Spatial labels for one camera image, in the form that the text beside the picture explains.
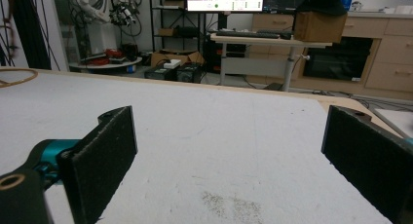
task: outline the cabinet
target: cabinet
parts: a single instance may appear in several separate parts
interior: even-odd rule
[[[343,36],[371,38],[370,55],[358,82],[304,76],[306,61],[300,59],[292,74],[292,88],[413,99],[413,19],[405,16],[349,13]],[[256,14],[252,29],[290,30],[293,16]],[[277,47],[252,46],[249,57],[283,58],[287,51]],[[249,82],[282,82],[281,77],[248,76]]]
[[[174,2],[174,6],[166,6],[164,0],[149,1],[154,52],[166,48],[200,50],[202,37],[206,34],[205,14],[186,12],[183,1]]]

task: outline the standing desk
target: standing desk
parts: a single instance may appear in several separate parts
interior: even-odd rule
[[[210,40],[222,44],[220,85],[224,85],[225,74],[281,75],[284,78],[282,90],[285,92],[288,92],[289,89],[297,48],[325,48],[326,46],[331,46],[331,43],[312,43],[297,40],[267,38],[227,37],[217,36],[215,33],[211,34]],[[289,47],[290,50],[287,61],[271,60],[271,62],[268,62],[268,59],[227,57],[227,44]],[[280,72],[282,70],[275,67],[284,67],[283,73]]]
[[[320,151],[328,105],[371,114],[354,100],[54,71],[0,99],[0,174],[132,106],[138,153],[98,223],[390,223]],[[73,223],[62,186],[46,199]]]

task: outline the wooden cabinet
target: wooden cabinet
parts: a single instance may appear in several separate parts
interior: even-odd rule
[[[257,14],[253,17],[252,30],[291,30],[292,24],[293,16]],[[373,38],[360,82],[303,76],[305,61],[301,59],[292,74],[291,87],[413,99],[413,19],[349,14],[343,36]],[[249,56],[254,58],[286,58],[287,54],[288,49],[277,47],[252,46],[249,51]],[[250,76],[248,80],[268,84],[281,79]]]

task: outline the black oven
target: black oven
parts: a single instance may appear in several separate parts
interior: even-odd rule
[[[340,44],[325,49],[310,48],[303,75],[360,81],[372,43],[371,38],[342,37]]]

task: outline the gray floor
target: gray floor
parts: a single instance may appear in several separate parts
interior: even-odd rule
[[[113,71],[106,73],[108,75],[117,75],[125,77],[135,77],[135,78],[144,78],[144,72],[149,69],[149,66],[138,66],[134,73],[126,73],[124,71]],[[202,82],[202,84],[207,85],[219,85],[219,74],[216,73],[207,73]],[[246,88],[246,89],[265,89],[267,85],[263,84],[250,84],[244,76],[242,75],[227,75],[225,77],[225,86]],[[398,100],[398,99],[389,99],[381,98],[377,96],[360,96],[346,93],[337,93],[331,91],[320,91],[320,90],[299,90],[299,89],[289,89],[292,93],[311,93],[319,95],[332,95],[332,96],[341,96],[352,98],[363,104],[368,109],[374,112],[374,109],[390,109],[397,111],[413,111],[413,101],[409,100]]]

